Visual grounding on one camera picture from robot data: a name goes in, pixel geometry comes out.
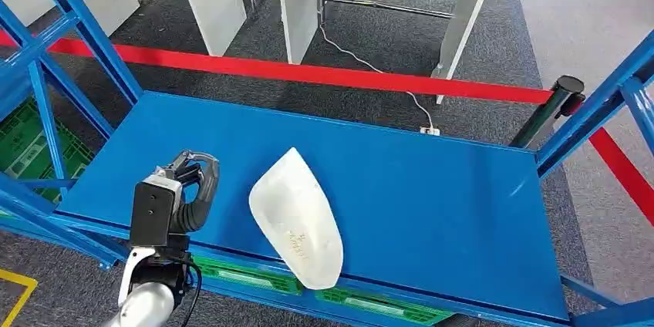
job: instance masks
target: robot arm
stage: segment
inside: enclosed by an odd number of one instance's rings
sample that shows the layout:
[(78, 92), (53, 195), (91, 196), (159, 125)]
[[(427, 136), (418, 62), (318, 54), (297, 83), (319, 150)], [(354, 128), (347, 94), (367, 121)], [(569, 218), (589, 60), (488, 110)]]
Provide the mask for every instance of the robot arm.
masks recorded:
[[(159, 327), (190, 290), (190, 269), (196, 273), (188, 323), (202, 285), (199, 267), (188, 252), (187, 232), (207, 220), (218, 182), (218, 161), (209, 154), (183, 151), (134, 190), (130, 254), (118, 295), (119, 312), (103, 327)], [(183, 189), (199, 186), (193, 202), (184, 203)]]

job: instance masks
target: gray carpet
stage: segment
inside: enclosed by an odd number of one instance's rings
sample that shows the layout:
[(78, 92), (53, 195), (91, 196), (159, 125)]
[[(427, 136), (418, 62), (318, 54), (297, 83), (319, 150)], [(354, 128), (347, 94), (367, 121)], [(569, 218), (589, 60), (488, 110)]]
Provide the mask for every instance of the gray carpet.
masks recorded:
[[(146, 0), (147, 4), (121, 26), (112, 40), (137, 46), (205, 52), (186, 0)], [(261, 0), (258, 17), (249, 20), (234, 40), (228, 56), (285, 61), (279, 0)], [(430, 7), (428, 0), (386, 0)], [(428, 76), (435, 66), (446, 23), (401, 12), (330, 5), (328, 35), (347, 49), (389, 72)], [(57, 56), (88, 97), (117, 125), (127, 105), (99, 65), (88, 59)], [(338, 52), (317, 33), (305, 63), (365, 69)], [(394, 128), (417, 130), (426, 117), (404, 93), (305, 85), (237, 76), (219, 76), (186, 70), (130, 65), (145, 89), (184, 94), (233, 103), (262, 106), (296, 113), (353, 120)], [(519, 0), (486, 0), (464, 51), (457, 78), (488, 83), (541, 87)], [(447, 97), (437, 106), (430, 96), (418, 96), (432, 113), (434, 123), (447, 136), (506, 143), (528, 118), (533, 106)], [(55, 112), (65, 125), (93, 149), (102, 140), (82, 117), (60, 97)], [(590, 280), (582, 240), (565, 174), (556, 170), (543, 184), (553, 242), (560, 269)], [(100, 271), (97, 263), (57, 246), (0, 233), (0, 268), (27, 274), (39, 286), (21, 311), (15, 325), (97, 325), (115, 311), (120, 268)], [(3, 298), (16, 290), (0, 288)], [(571, 310), (592, 305), (568, 295)], [(5, 303), (0, 304), (0, 318)], [(178, 325), (176, 312), (170, 325)], [(334, 325), (292, 312), (204, 293), (190, 325)]]

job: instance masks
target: blue table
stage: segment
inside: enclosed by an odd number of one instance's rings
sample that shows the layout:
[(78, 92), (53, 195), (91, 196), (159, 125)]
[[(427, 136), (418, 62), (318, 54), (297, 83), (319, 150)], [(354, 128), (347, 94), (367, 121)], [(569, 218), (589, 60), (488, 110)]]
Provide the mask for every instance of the blue table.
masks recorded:
[(568, 320), (526, 150), (145, 92), (56, 215), (126, 238), (134, 184), (180, 150), (205, 151), (220, 160), (221, 178), (191, 240), (208, 254), (233, 251), (285, 269), (248, 195), (290, 147), (332, 206), (345, 251), (339, 284)]

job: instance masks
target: black barrier post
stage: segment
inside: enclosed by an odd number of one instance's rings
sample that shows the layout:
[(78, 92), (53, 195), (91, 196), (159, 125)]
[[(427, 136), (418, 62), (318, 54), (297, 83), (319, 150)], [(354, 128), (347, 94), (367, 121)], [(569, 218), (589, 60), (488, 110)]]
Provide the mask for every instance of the black barrier post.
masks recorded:
[(584, 83), (574, 76), (561, 76), (551, 90), (550, 98), (529, 116), (509, 146), (527, 147), (546, 126), (551, 126), (561, 115), (572, 115), (585, 99)]

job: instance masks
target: white cable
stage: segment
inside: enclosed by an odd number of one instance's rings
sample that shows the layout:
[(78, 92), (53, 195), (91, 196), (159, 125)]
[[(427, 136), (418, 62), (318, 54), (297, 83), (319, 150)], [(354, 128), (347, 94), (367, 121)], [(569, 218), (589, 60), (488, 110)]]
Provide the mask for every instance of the white cable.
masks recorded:
[[(352, 53), (352, 52), (350, 52), (350, 51), (346, 51), (346, 50), (344, 50), (344, 49), (341, 48), (338, 44), (336, 44), (335, 42), (333, 42), (332, 40), (330, 40), (329, 38), (327, 38), (327, 34), (325, 33), (325, 28), (324, 28), (322, 25), (320, 25), (320, 30), (322, 31), (322, 37), (325, 39), (325, 41), (326, 41), (327, 43), (331, 44), (332, 46), (335, 46), (336, 49), (338, 49), (339, 51), (341, 51), (341, 52), (343, 52), (343, 53), (347, 53), (348, 55), (351, 55), (355, 60), (359, 61), (360, 63), (362, 63), (362, 64), (364, 64), (364, 65), (366, 65), (366, 66), (368, 66), (370, 69), (373, 69), (373, 70), (379, 72), (380, 74), (383, 74), (383, 73), (384, 73), (382, 70), (377, 69), (375, 66), (370, 65), (370, 63), (368, 63), (367, 61), (364, 61), (364, 60), (360, 59), (360, 58), (357, 57), (354, 53)], [(427, 115), (427, 119), (428, 119), (429, 122), (430, 122), (430, 128), (431, 128), (431, 130), (433, 130), (434, 127), (433, 127), (433, 123), (432, 123), (431, 115), (429, 114), (429, 111), (427, 111), (424, 107), (422, 107), (422, 105), (420, 105), (420, 104), (418, 103), (418, 99), (416, 99), (416, 95), (415, 95), (415, 94), (413, 94), (413, 93), (411, 93), (411, 92), (405, 92), (405, 93), (408, 94), (409, 96), (411, 96), (411, 98), (413, 98), (413, 101), (414, 101), (414, 103), (416, 104), (416, 106), (418, 106), (418, 108), (421, 109), (421, 110), (425, 113), (425, 115)]]

